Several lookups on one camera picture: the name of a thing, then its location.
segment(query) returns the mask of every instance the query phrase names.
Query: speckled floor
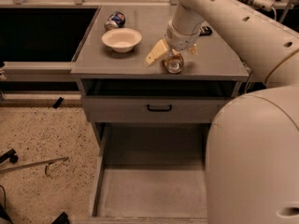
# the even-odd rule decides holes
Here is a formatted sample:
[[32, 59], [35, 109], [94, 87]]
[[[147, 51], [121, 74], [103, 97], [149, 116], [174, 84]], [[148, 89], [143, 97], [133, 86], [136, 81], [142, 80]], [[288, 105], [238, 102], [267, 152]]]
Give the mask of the speckled floor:
[[4, 161], [0, 170], [69, 158], [52, 164], [50, 176], [45, 175], [46, 165], [0, 174], [15, 224], [50, 224], [62, 212], [69, 220], [88, 216], [99, 147], [81, 108], [0, 107], [0, 155], [11, 148], [19, 161]]

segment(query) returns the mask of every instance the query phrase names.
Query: drawer front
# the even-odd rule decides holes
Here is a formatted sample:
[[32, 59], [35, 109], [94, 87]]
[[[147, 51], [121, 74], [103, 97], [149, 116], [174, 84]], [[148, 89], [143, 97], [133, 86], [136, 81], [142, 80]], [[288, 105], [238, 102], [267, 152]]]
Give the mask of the drawer front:
[[88, 121], [209, 123], [228, 100], [83, 97]]

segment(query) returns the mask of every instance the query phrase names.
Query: white bowl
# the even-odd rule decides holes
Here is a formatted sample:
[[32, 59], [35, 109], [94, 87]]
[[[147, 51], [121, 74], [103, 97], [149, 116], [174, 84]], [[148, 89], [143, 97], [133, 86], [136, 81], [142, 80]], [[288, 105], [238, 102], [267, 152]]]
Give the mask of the white bowl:
[[113, 50], [124, 53], [130, 51], [141, 41], [141, 34], [129, 28], [117, 28], [106, 32], [102, 41]]

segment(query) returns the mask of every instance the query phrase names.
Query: blue can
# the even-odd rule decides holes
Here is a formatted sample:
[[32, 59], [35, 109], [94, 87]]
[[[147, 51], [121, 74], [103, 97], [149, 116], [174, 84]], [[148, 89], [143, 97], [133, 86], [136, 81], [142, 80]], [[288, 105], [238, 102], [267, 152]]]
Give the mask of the blue can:
[[115, 11], [105, 22], [105, 27], [108, 30], [122, 28], [125, 24], [125, 17], [122, 12]]

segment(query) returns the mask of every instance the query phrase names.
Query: gray tabletop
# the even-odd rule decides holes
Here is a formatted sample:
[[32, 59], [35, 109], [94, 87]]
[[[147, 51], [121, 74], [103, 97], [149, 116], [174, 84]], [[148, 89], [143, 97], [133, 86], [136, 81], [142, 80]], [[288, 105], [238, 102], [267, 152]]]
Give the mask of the gray tabletop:
[[[248, 73], [234, 51], [213, 30], [211, 36], [198, 38], [198, 56], [182, 51], [185, 66], [180, 74], [169, 74], [163, 63], [147, 67], [145, 58], [166, 32], [176, 7], [170, 5], [103, 6], [87, 40], [72, 64], [72, 74], [81, 77], [132, 77], [166, 79], [206, 79], [246, 81]], [[114, 11], [126, 16], [125, 27], [142, 34], [142, 41], [132, 51], [117, 53], [101, 40], [105, 21]]]

